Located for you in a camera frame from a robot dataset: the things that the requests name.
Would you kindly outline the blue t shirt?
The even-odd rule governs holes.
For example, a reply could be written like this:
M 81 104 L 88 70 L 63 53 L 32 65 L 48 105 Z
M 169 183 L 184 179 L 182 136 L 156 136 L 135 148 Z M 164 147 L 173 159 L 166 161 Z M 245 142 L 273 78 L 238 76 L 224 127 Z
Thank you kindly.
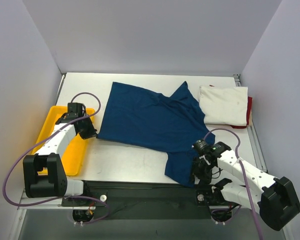
M 175 182 L 193 187 L 193 144 L 215 135 L 204 123 L 199 102 L 183 82 L 171 96 L 149 89 L 114 82 L 106 104 L 99 139 L 167 153 L 164 174 Z

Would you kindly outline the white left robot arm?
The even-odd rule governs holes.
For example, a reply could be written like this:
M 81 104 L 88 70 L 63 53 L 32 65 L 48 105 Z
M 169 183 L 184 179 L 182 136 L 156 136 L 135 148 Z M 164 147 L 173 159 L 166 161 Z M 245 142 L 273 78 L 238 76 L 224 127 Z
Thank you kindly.
M 67 112 L 55 122 L 48 140 L 34 154 L 23 159 L 25 193 L 28 198 L 73 196 L 73 200 L 80 206 L 91 201 L 91 193 L 84 189 L 84 182 L 68 179 L 62 164 L 62 156 L 76 136 L 87 140 L 97 138 L 98 134 L 86 106 L 70 102 L 67 104 Z

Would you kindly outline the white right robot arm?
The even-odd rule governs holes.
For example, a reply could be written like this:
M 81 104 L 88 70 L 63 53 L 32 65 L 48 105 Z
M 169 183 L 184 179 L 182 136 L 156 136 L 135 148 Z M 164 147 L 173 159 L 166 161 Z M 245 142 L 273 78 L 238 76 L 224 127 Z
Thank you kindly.
M 211 185 L 209 200 L 216 204 L 236 203 L 259 214 L 263 222 L 280 231 L 300 213 L 300 201 L 290 179 L 277 178 L 243 160 L 235 150 L 219 141 L 209 145 L 203 139 L 194 143 L 198 153 L 192 172 L 201 183 L 212 179 L 212 169 L 231 174 L 242 183 L 223 178 Z

